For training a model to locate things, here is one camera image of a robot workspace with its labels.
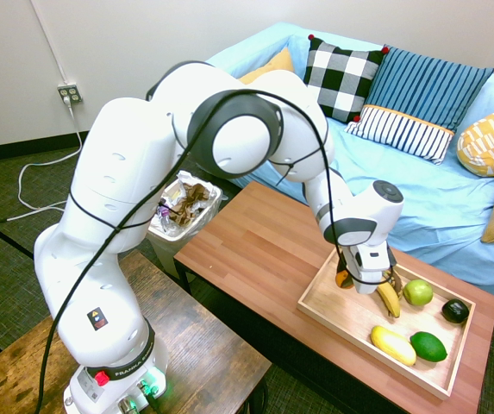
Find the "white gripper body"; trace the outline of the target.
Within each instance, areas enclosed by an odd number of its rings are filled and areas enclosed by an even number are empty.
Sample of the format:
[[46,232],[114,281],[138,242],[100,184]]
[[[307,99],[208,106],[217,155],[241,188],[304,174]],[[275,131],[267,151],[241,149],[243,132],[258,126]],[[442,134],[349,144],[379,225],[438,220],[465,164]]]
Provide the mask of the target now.
[[381,283],[383,271],[391,267],[391,257],[387,242],[376,246],[360,244],[343,247],[342,253],[346,261],[347,270],[353,278],[353,285],[357,293],[371,294]]

